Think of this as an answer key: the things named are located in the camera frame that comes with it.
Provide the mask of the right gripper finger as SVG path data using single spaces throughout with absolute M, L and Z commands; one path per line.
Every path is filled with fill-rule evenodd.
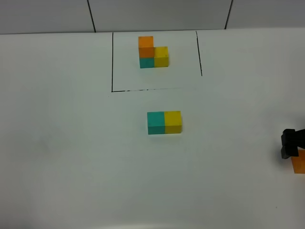
M 281 136 L 282 159 L 288 159 L 291 156 L 299 156 L 298 149 L 305 148 L 305 130 L 285 129 Z

